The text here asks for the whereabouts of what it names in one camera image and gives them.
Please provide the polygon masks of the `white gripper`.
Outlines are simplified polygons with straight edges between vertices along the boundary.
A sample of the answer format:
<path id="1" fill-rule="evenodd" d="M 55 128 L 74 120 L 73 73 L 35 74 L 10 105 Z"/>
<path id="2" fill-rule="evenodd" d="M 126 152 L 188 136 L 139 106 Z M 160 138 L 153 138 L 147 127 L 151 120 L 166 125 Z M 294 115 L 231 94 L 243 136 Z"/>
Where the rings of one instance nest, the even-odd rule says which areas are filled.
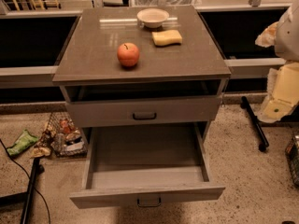
<path id="1" fill-rule="evenodd" d="M 259 121 L 274 123 L 290 115 L 299 103 L 299 63 L 286 63 L 278 70 L 271 68 L 267 93 L 257 112 Z"/>

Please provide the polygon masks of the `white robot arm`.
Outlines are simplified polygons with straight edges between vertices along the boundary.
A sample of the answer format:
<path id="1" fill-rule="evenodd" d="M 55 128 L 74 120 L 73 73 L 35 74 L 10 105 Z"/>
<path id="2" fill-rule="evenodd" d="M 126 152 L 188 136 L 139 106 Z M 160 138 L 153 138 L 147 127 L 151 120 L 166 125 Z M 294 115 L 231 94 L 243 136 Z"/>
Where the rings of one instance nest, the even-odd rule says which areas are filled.
<path id="1" fill-rule="evenodd" d="M 290 115 L 299 104 L 299 0 L 257 36 L 255 44 L 274 47 L 285 61 L 278 70 L 271 68 L 267 77 L 267 95 L 258 111 L 258 120 L 274 123 Z"/>

